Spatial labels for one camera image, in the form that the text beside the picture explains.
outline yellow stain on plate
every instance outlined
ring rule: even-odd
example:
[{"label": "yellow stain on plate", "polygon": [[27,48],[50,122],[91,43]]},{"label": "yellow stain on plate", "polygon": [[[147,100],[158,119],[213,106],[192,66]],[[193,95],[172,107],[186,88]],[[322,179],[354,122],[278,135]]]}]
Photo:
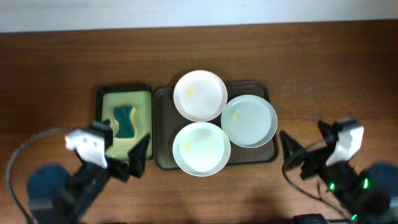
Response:
[{"label": "yellow stain on plate", "polygon": [[234,116],[232,117],[235,121],[238,120],[238,113],[239,113],[239,110],[236,110]]},{"label": "yellow stain on plate", "polygon": [[188,141],[187,145],[185,146],[185,152],[189,152],[189,149],[191,148],[192,142]]},{"label": "yellow stain on plate", "polygon": [[193,86],[191,86],[188,90],[188,96],[193,96]]}]

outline wood grain surface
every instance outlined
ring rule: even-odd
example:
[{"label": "wood grain surface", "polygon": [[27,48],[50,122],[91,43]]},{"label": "wood grain surface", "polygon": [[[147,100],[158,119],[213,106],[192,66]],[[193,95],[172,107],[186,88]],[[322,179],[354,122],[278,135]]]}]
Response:
[{"label": "wood grain surface", "polygon": [[[321,118],[360,119],[363,146],[351,162],[357,171],[380,160],[398,163],[398,21],[0,34],[0,222],[24,223],[4,183],[7,160],[21,141],[43,129],[90,123],[101,86],[144,82],[156,89],[196,69],[225,81],[262,81],[278,130],[302,144],[321,138]],[[70,172],[80,166],[63,136],[34,144],[13,175],[24,205],[29,175],[46,162]],[[152,160],[141,180],[109,181],[83,221],[249,223],[304,213],[339,218],[289,186],[282,162],[280,153],[272,164],[226,167],[197,178],[161,171]],[[298,174],[289,175],[316,193],[317,180],[303,182]]]}]

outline cable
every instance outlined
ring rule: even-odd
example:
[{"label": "cable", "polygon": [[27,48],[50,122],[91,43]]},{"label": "cable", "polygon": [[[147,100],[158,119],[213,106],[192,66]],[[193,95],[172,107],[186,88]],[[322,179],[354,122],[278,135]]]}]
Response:
[{"label": "cable", "polygon": [[305,191],[305,190],[303,190],[302,188],[300,188],[298,185],[296,185],[294,182],[292,182],[292,181],[287,177],[286,168],[287,168],[287,167],[290,165],[290,163],[293,161],[293,158],[295,158],[295,157],[297,157],[297,156],[301,156],[302,153],[303,153],[302,151],[298,151],[298,152],[294,153],[294,154],[290,157],[290,159],[289,159],[288,161],[284,162],[284,165],[282,166],[282,173],[283,173],[283,175],[284,175],[284,177],[285,177],[285,180],[286,180],[294,189],[298,190],[299,192],[305,194],[306,196],[308,196],[308,197],[310,197],[310,198],[312,198],[312,199],[314,199],[314,200],[317,200],[317,201],[319,201],[319,202],[324,203],[325,205],[331,207],[331,208],[334,209],[336,212],[338,212],[343,218],[347,218],[346,215],[344,214],[344,212],[343,212],[342,210],[340,210],[338,207],[332,205],[331,203],[329,203],[329,202],[327,202],[327,201],[324,201],[321,197],[317,197],[317,196],[312,195],[311,193],[308,193],[307,191]]},{"label": "cable", "polygon": [[27,213],[26,209],[22,206],[22,204],[19,202],[17,196],[14,193],[14,190],[12,189],[12,184],[11,184],[11,174],[12,174],[12,167],[14,166],[14,163],[18,157],[18,155],[26,149],[27,146],[30,146],[34,141],[38,139],[42,139],[47,136],[51,136],[54,134],[60,134],[60,133],[65,133],[73,130],[73,128],[58,128],[58,129],[49,129],[46,131],[39,132],[33,136],[31,136],[28,140],[24,141],[19,145],[19,147],[14,150],[14,152],[11,154],[10,160],[8,161],[7,169],[6,169],[6,182],[7,182],[7,187],[11,193],[11,197],[14,200],[15,204],[17,205],[18,209],[24,214],[25,218],[27,219],[28,223],[33,222],[33,218]]}]

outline plate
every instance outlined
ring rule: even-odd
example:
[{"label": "plate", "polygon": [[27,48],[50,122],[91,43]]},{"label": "plate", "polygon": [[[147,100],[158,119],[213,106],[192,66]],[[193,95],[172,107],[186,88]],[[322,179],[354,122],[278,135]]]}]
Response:
[{"label": "plate", "polygon": [[184,75],[174,88],[174,105],[190,121],[210,121],[224,110],[225,84],[214,73],[196,70]]},{"label": "plate", "polygon": [[173,142],[173,156],[186,173],[206,177],[228,162],[231,144],[224,131],[214,124],[197,122],[185,126]]},{"label": "plate", "polygon": [[221,114],[221,127],[229,140],[247,148],[259,147],[270,141],[277,123],[271,104],[254,95],[233,98]]}]

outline sponge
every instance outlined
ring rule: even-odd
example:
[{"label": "sponge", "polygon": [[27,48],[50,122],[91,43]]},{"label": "sponge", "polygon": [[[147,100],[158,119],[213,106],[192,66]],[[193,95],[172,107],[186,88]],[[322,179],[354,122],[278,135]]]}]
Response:
[{"label": "sponge", "polygon": [[113,109],[113,119],[118,132],[116,134],[117,138],[131,139],[138,135],[134,123],[136,110],[133,106],[120,106]]}]

